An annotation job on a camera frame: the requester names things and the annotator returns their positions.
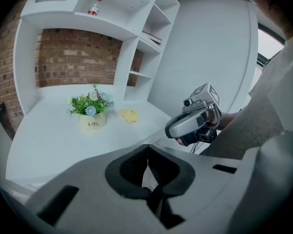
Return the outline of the person's beige shirt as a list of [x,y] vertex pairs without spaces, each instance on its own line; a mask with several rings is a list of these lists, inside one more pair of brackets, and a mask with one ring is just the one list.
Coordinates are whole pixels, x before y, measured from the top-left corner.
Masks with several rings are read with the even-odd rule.
[[263,67],[259,80],[249,92],[248,104],[201,153],[203,156],[241,160],[248,149],[261,146],[284,130],[268,94],[290,70],[292,62],[293,36]]

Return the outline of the white shelf hutch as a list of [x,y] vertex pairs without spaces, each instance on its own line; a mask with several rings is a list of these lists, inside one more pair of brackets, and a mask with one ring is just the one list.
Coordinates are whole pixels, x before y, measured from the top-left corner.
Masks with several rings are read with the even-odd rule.
[[[17,27],[13,53],[16,92],[24,114],[35,105],[35,45],[41,29],[76,29],[122,41],[114,90],[118,100],[147,100],[163,51],[179,10],[178,0],[103,0],[96,16],[88,10],[96,0],[35,2],[27,0]],[[145,31],[162,40],[145,38]]]

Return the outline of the tall white wardrobe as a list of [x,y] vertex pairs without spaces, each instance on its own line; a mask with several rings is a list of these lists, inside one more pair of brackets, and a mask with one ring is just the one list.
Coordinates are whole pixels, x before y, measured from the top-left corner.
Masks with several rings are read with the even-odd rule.
[[257,61],[255,7],[245,0],[180,0],[148,101],[174,117],[209,82],[223,113],[243,108]]

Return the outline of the artificial flower bouquet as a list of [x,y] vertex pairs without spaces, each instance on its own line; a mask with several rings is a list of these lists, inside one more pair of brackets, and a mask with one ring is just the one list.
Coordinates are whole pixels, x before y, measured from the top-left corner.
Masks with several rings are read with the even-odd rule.
[[107,123],[107,111],[114,107],[113,97],[93,85],[92,92],[69,99],[69,113],[77,115],[83,131],[97,130]]

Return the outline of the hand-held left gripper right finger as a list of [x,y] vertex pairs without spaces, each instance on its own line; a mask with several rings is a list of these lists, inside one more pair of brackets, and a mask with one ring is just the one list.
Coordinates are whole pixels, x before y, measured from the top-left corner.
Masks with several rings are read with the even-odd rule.
[[154,145],[147,147],[148,167],[166,197],[183,195],[195,179],[194,168]]

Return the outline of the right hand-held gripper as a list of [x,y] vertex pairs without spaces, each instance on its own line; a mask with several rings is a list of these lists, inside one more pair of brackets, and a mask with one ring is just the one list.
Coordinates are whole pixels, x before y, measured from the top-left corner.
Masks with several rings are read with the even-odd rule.
[[198,139],[199,129],[210,128],[213,142],[217,137],[216,128],[218,126],[216,128],[208,126],[206,111],[208,109],[216,111],[219,125],[222,118],[222,113],[219,109],[219,95],[211,83],[207,82],[196,88],[189,98],[192,99],[193,103],[189,107],[183,105],[182,113],[166,124],[166,136],[171,139],[180,139],[185,146],[189,146],[200,142]]

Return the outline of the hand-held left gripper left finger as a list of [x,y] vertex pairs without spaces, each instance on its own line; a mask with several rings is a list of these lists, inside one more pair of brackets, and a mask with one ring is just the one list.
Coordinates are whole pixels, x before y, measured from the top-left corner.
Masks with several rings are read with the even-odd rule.
[[149,198],[150,190],[142,187],[148,162],[147,151],[148,146],[144,144],[108,164],[106,181],[120,196],[130,199]]

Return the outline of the person's right forearm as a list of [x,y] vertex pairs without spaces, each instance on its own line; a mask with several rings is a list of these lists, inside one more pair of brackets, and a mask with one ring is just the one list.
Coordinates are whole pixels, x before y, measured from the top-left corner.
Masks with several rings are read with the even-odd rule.
[[222,118],[221,121],[217,127],[217,129],[219,131],[224,130],[234,119],[235,117],[238,115],[239,113],[232,113],[232,114],[228,114],[228,113],[223,113],[222,114]]

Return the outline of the red-capped clear bottle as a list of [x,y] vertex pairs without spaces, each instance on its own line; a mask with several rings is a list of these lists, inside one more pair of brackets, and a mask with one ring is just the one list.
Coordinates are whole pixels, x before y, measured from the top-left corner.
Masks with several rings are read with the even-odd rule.
[[89,8],[88,14],[96,16],[99,11],[100,2],[102,2],[102,1],[103,0],[96,0],[96,2],[94,4],[92,4],[91,7]]

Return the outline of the person's right hand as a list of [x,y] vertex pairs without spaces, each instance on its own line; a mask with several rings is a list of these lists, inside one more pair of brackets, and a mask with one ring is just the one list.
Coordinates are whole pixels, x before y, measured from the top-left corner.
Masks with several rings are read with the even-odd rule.
[[206,111],[208,126],[216,128],[218,126],[218,117],[214,109],[208,109]]

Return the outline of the dark framed window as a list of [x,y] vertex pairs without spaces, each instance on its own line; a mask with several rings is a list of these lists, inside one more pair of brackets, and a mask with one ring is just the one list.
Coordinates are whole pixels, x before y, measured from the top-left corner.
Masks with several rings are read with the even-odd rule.
[[257,65],[264,67],[284,47],[284,43],[262,29],[258,29]]

